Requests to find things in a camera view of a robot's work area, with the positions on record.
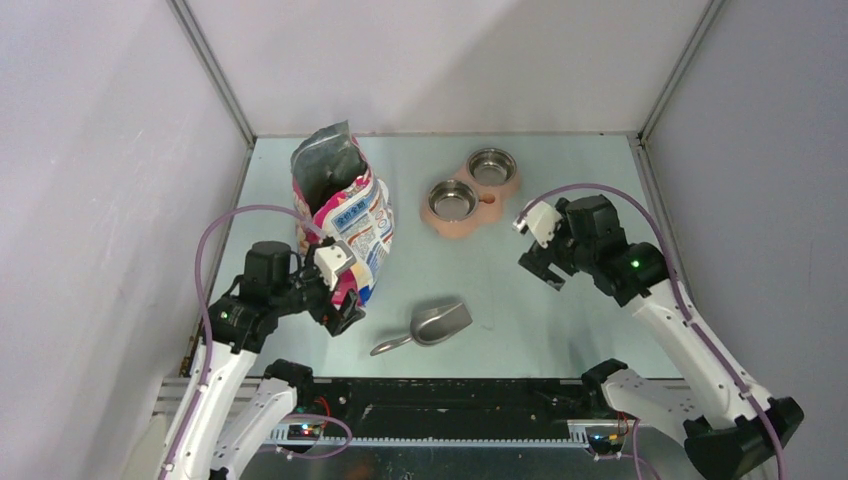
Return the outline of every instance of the white wall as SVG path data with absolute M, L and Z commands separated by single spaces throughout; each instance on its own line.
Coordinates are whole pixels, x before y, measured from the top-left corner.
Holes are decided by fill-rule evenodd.
M 117 478 L 245 145 L 164 1 L 4 2 L 0 112 L 0 478 Z
M 259 135 L 637 130 L 706 3 L 191 2 Z
M 846 25 L 844 0 L 728 2 L 649 144 L 700 310 L 807 415 L 798 479 L 848 443 Z

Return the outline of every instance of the stainless steel bowl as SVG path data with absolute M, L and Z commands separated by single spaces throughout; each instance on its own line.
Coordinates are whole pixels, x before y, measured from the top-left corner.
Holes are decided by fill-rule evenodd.
M 478 203 L 474 189 L 454 179 L 437 183 L 427 195 L 430 211 L 446 222 L 458 222 L 470 217 Z
M 468 173 L 480 185 L 498 187 L 515 176 L 515 159 L 499 148 L 484 148 L 472 153 L 465 163 Z

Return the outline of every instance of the metal frame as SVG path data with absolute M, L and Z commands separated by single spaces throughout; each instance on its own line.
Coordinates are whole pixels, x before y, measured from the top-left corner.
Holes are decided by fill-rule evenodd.
M 256 144 L 256 134 L 250 127 L 247 116 L 241 109 L 232 87 L 227 82 L 227 77 L 221 69 L 221 64 L 215 58 L 215 54 L 212 52 L 212 48 L 209 46 L 209 42 L 206 40 L 206 36 L 203 34 L 203 30 L 200 28 L 200 24 L 197 22 L 197 18 L 194 16 L 194 12 L 191 10 L 188 1 L 168 0 L 168 4 L 171 6 L 174 16 L 177 17 L 177 20 L 183 27 L 183 31 L 185 31 L 192 48 L 197 53 L 197 58 L 200 60 L 201 65 L 203 65 L 203 69 L 209 75 L 209 80 L 221 97 L 221 101 L 224 102 L 224 106 L 236 123 L 245 142 L 247 142 L 248 149 L 252 149 Z
M 239 198 L 241 198 L 241 192 L 244 189 L 244 181 L 247 178 L 247 169 L 250 168 L 251 158 L 253 158 L 253 146 L 248 146 L 247 150 L 244 153 L 244 158 L 242 159 L 242 166 L 241 171 L 239 172 L 238 183 L 236 184 L 235 191 L 233 192 L 233 198 L 230 200 L 230 209 L 236 208 L 238 206 Z M 227 224 L 224 226 L 223 229 L 224 231 L 221 234 L 221 241 L 218 242 L 218 247 L 215 249 L 215 256 L 213 257 L 215 259 L 215 264 L 212 266 L 211 278 L 218 277 L 218 270 L 221 269 L 221 262 L 224 260 L 224 250 L 227 248 L 227 240 L 229 240 L 230 238 L 230 229 L 233 226 L 233 220 L 233 218 L 230 218 L 227 221 Z M 207 282 L 205 292 L 207 302 L 209 302 L 210 297 L 212 296 L 212 290 L 214 288 L 215 282 Z M 180 369 L 178 373 L 181 376 L 188 377 L 189 375 L 191 361 L 194 358 L 194 352 L 197 350 L 198 342 L 200 342 L 200 335 L 202 330 L 203 323 L 198 321 L 194 335 L 192 335 L 188 340 L 186 354 L 180 361 Z
M 306 138 L 312 135 L 314 132 L 301 132 L 301 133 L 283 133 L 283 134 L 272 134 L 265 135 L 263 134 L 260 138 Z M 557 131 L 548 131 L 548 130 L 528 130 L 528 131 L 513 131 L 513 132 L 503 132 L 503 131 L 491 131 L 491 132 L 391 132 L 391 133 L 377 133 L 377 132 L 351 132 L 356 138 L 368 138 L 368 137 L 384 137 L 384 138 L 392 138 L 392 137 L 432 137 L 433 135 L 438 135 L 440 137 L 472 137 L 472 136 L 523 136 L 523 135 L 533 135 L 533 136 L 590 136 L 590 135 L 624 135 L 630 136 L 635 135 L 635 130 L 592 130 L 592 131 L 571 131 L 571 132 L 557 132 Z
M 632 133 L 627 135 L 627 140 L 630 143 L 630 152 L 633 154 L 633 160 L 636 162 L 636 173 L 639 175 L 639 181 L 642 183 L 642 190 L 645 192 L 645 200 L 648 202 L 648 210 L 654 215 L 654 219 L 660 227 L 660 232 L 667 240 L 667 245 L 670 252 L 666 252 L 671 256 L 672 264 L 677 269 L 677 275 L 689 290 L 689 277 L 686 275 L 686 269 L 683 267 L 683 260 L 680 256 L 680 248 L 677 245 L 677 237 L 672 228 L 671 218 L 668 215 L 668 209 L 663 201 L 660 186 L 657 183 L 657 177 L 654 173 L 654 168 L 651 165 L 651 159 L 648 157 L 648 151 L 645 149 L 639 134 Z
M 261 378 L 246 378 L 241 386 L 238 388 L 236 392 L 235 400 L 233 401 L 229 415 L 227 417 L 228 421 L 232 421 L 242 410 L 247 408 L 250 404 L 256 389 L 259 386 L 259 383 L 262 381 Z M 315 382 L 326 382 L 326 379 L 316 378 Z M 156 399 L 156 404 L 153 408 L 153 415 L 162 415 L 168 419 L 173 418 L 174 414 L 179 407 L 180 401 L 182 400 L 183 395 L 185 394 L 186 388 L 190 379 L 182 378 L 182 377 L 169 377 L 165 378 L 162 382 L 162 387 L 159 390 L 159 395 Z M 654 379 L 652 380 L 658 387 L 667 388 L 677 394 L 687 395 L 690 392 L 689 386 L 683 379 Z M 563 385 L 582 385 L 579 379 L 563 379 L 560 380 L 560 383 Z M 561 441 L 550 441 L 550 440 L 522 440 L 522 441 L 500 441 L 500 440 L 491 440 L 491 441 L 459 441 L 459 440 L 421 440 L 421 441 L 410 441 L 410 440 L 399 440 L 399 439 L 386 439 L 386 438 L 361 438 L 354 440 L 352 445 L 354 446 L 415 446 L 415 447 L 433 447 L 433 446 L 463 446 L 463 447 L 518 447 L 518 448 L 528 448 L 528 447 L 571 447 L 571 448 L 584 448 L 587 440 L 586 440 L 586 429 L 587 428 L 613 428 L 617 424 L 616 420 L 611 419 L 597 419 L 597 418 L 578 418 L 568 420 L 568 427 L 571 431 L 571 437 L 567 439 L 562 439 Z M 643 424 L 643 427 L 651 428 L 649 424 Z M 285 438 L 285 432 L 287 431 L 288 424 L 284 422 L 280 422 L 280 424 L 273 431 L 270 432 L 269 436 L 266 439 L 266 443 L 275 444 Z M 340 439 L 327 437 L 319 442 L 319 444 L 333 444 Z M 297 440 L 286 440 L 286 443 L 289 444 L 311 444 L 314 443 L 313 440 L 308 441 L 297 441 Z
M 716 18 L 718 18 L 722 7 L 726 3 L 727 0 L 710 0 L 704 8 L 703 13 L 701 13 L 701 18 L 698 19 L 698 23 L 695 25 L 695 30 L 689 36 L 689 40 L 686 42 L 686 46 L 683 47 L 683 51 L 680 53 L 680 57 L 678 57 L 674 68 L 672 68 L 668 80 L 663 85 L 659 97 L 654 102 L 654 106 L 651 107 L 648 118 L 645 119 L 645 123 L 642 125 L 641 130 L 639 130 L 639 138 L 643 144 L 646 144 L 650 140 L 651 134 L 654 133 L 654 129 L 660 117 L 662 117 L 663 111 L 665 111 L 665 107 L 674 96 L 674 92 L 677 90 L 678 85 L 680 85 L 683 75 L 692 65 L 692 61 L 695 59 L 698 50 L 700 50 L 704 38 L 710 29 L 712 29 Z

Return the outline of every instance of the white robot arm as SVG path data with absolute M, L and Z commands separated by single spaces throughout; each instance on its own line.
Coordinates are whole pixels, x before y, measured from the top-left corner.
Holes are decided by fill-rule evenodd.
M 749 397 L 768 408 L 782 444 L 794 434 L 804 418 L 798 404 L 791 397 L 774 399 L 739 365 L 680 285 L 691 317 L 686 319 L 662 253 L 647 243 L 628 244 L 617 212 L 604 196 L 560 199 L 556 208 L 538 203 L 513 227 L 535 238 L 519 260 L 521 266 L 557 290 L 565 280 L 550 271 L 551 264 L 568 275 L 590 274 L 601 292 L 650 329 L 691 389 L 691 395 L 681 396 L 622 362 L 608 360 L 582 377 L 599 406 L 639 418 L 683 445 L 708 480 L 739 478 L 774 454 Z
M 330 239 L 311 247 L 303 264 L 290 272 L 293 255 L 281 242 L 254 244 L 244 275 L 209 308 L 213 338 L 204 339 L 195 353 L 188 389 L 166 436 L 160 480 L 238 478 L 268 432 L 294 410 L 298 389 L 312 381 L 312 371 L 278 360 L 266 369 L 250 406 L 219 438 L 236 393 L 279 317 L 309 311 L 336 336 L 364 316 L 353 291 L 339 309 L 331 303 L 339 275 L 356 261 L 344 242 Z M 235 286 L 238 294 L 230 295 Z M 211 358 L 201 384 L 207 348 Z

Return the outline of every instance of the purple cable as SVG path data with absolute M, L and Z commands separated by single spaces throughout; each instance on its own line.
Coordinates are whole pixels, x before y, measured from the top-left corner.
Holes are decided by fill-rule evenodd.
M 345 436 L 346 436 L 345 443 L 343 443 L 341 447 L 333 450 L 332 452 L 322 453 L 320 455 L 306 455 L 306 454 L 303 454 L 303 453 L 292 452 L 292 451 L 286 450 L 285 448 L 280 447 L 280 446 L 260 448 L 259 450 L 256 451 L 257 454 L 270 453 L 270 452 L 276 453 L 277 449 L 279 448 L 280 450 L 285 452 L 286 455 L 291 455 L 294 458 L 304 458 L 304 459 L 307 459 L 307 460 L 320 460 L 322 458 L 330 458 L 330 457 L 333 457 L 333 456 L 336 456 L 336 455 L 342 453 L 350 445 L 350 442 L 353 441 L 353 432 L 350 430 L 350 427 L 348 427 L 346 423 L 344 423 L 343 421 L 341 421 L 337 418 L 328 417 L 328 416 L 325 416 L 325 415 L 313 415 L 311 413 L 298 413 L 298 414 L 293 414 L 293 415 L 286 415 L 285 418 L 283 418 L 283 420 L 294 420 L 294 421 L 298 421 L 298 422 L 301 422 L 301 421 L 304 421 L 304 420 L 314 420 L 316 422 L 335 423 L 336 425 L 342 427 L 342 430 L 345 431 Z
M 648 461 L 644 458 L 634 457 L 629 453 L 622 453 L 621 458 L 632 458 L 634 461 L 642 463 L 642 465 L 644 465 L 648 468 L 648 470 L 651 471 L 651 474 L 654 476 L 655 479 L 662 480 L 662 477 L 660 477 L 660 474 L 659 472 L 657 472 L 657 469 L 654 468 L 653 465 L 648 463 Z M 598 455 L 598 460 L 619 460 L 619 458 L 618 455 Z
M 641 213 L 642 216 L 645 217 L 645 220 L 648 222 L 648 225 L 650 225 L 651 230 L 653 230 L 654 232 L 654 236 L 657 237 L 657 243 L 659 244 L 660 251 L 665 257 L 665 265 L 668 269 L 669 280 L 671 280 L 671 292 L 674 295 L 674 301 L 677 302 L 678 308 L 680 308 L 680 311 L 683 313 L 683 318 L 685 318 L 687 322 L 691 321 L 692 313 L 689 311 L 688 308 L 686 308 L 686 302 L 683 301 L 683 294 L 681 293 L 680 286 L 677 283 L 677 272 L 674 270 L 674 265 L 671 262 L 671 257 L 668 255 L 669 249 L 666 246 L 662 232 L 660 232 L 660 228 L 654 218 L 651 216 L 650 212 L 648 212 L 648 210 L 646 210 L 645 207 L 643 207 L 638 200 L 631 197 L 630 195 L 624 193 L 623 191 L 617 188 L 610 187 L 608 185 L 602 185 L 599 183 L 575 183 L 572 185 L 565 185 L 563 187 L 555 188 L 549 192 L 543 193 L 542 195 L 539 195 L 538 197 L 533 199 L 530 203 L 527 204 L 526 207 L 524 207 L 524 210 L 522 210 L 521 213 L 518 214 L 518 220 L 521 220 L 526 217 L 527 212 L 529 212 L 531 208 L 536 206 L 536 204 L 538 204 L 542 200 L 550 197 L 551 195 L 557 195 L 560 193 L 568 192 L 570 190 L 579 190 L 586 188 L 593 190 L 601 190 L 604 192 L 612 193 L 613 195 L 617 195 L 623 198 L 624 200 L 627 200 L 627 202 L 633 205 L 636 210 L 639 210 L 639 213 Z M 780 438 L 777 436 L 777 432 L 774 429 L 774 425 L 771 424 L 771 420 L 769 420 L 768 415 L 766 415 L 765 411 L 763 411 L 763 407 L 760 405 L 760 402 L 758 402 L 753 395 L 750 395 L 751 390 L 748 388 L 748 385 L 745 383 L 744 380 L 742 380 L 742 377 L 739 376 L 739 373 L 736 372 L 736 369 L 734 369 L 730 365 L 730 361 L 727 360 L 727 357 L 725 357 L 724 354 L 722 354 L 721 351 L 718 349 L 716 344 L 713 343 L 712 340 L 710 340 L 710 337 L 707 336 L 701 326 L 697 323 L 690 323 L 689 325 L 692 327 L 692 331 L 695 332 L 696 335 L 698 335 L 698 338 L 700 338 L 701 341 L 704 342 L 704 345 L 707 346 L 707 349 L 718 359 L 721 366 L 724 367 L 724 369 L 727 371 L 727 374 L 730 375 L 730 378 L 733 379 L 733 383 L 735 383 L 736 387 L 739 388 L 739 391 L 742 392 L 743 395 L 747 395 L 748 402 L 751 404 L 751 408 L 754 409 L 754 411 L 757 413 L 757 417 L 759 417 L 760 421 L 763 422 L 763 426 L 765 427 L 769 439 L 771 440 L 772 447 L 774 448 L 775 458 L 777 459 L 777 477 L 780 480 L 788 479 L 789 477 L 786 473 L 786 465 L 783 458 L 783 446 L 780 444 Z M 633 454 L 634 456 L 636 456 L 637 452 L 635 448 L 635 432 L 633 436 L 633 447 Z
M 642 460 L 639 458 L 639 422 L 640 420 L 638 418 L 633 422 L 633 464 L 636 466 L 636 478 L 642 480 L 642 469 L 639 468 L 639 461 Z M 653 466 L 651 466 L 651 471 L 654 472 L 655 477 L 659 478 Z
M 207 348 L 205 355 L 203 356 L 203 367 L 200 370 L 200 378 L 198 380 L 198 386 L 207 385 L 206 380 L 209 376 L 209 365 L 212 363 L 212 348 L 209 344 L 212 339 L 212 320 L 209 318 L 209 307 L 206 305 L 206 294 L 203 290 L 203 279 L 200 273 L 201 261 L 203 259 L 203 250 L 206 247 L 206 242 L 209 240 L 209 236 L 212 235 L 212 232 L 215 231 L 218 227 L 226 223 L 229 219 L 235 217 L 240 213 L 245 212 L 253 212 L 256 210 L 266 210 L 272 212 L 281 212 L 299 220 L 303 223 L 307 228 L 315 232 L 319 237 L 324 238 L 326 235 L 324 232 L 318 228 L 315 224 L 309 221 L 307 218 L 303 217 L 301 214 L 296 211 L 286 208 L 279 207 L 277 205 L 248 205 L 246 207 L 239 207 L 234 210 L 230 210 L 229 212 L 221 215 L 203 232 L 203 235 L 200 236 L 200 242 L 197 244 L 197 252 L 194 255 L 194 286 L 197 290 L 197 301 L 200 303 L 200 315 L 201 321 L 203 323 L 203 338 L 207 342 Z M 200 390 L 196 389 L 191 396 L 191 401 L 188 404 L 188 409 L 186 410 L 185 415 L 183 416 L 182 421 L 180 422 L 179 428 L 177 428 L 177 432 L 174 434 L 174 439 L 171 442 L 171 446 L 168 449 L 168 454 L 165 456 L 165 463 L 161 465 L 161 471 L 159 472 L 159 480 L 163 480 L 165 475 L 168 473 L 165 470 L 165 465 L 174 463 L 174 456 L 177 452 L 177 447 L 180 445 L 180 442 L 185 435 L 186 429 L 188 429 L 189 421 L 191 420 L 191 416 L 194 411 L 197 409 L 197 404 L 200 402 Z

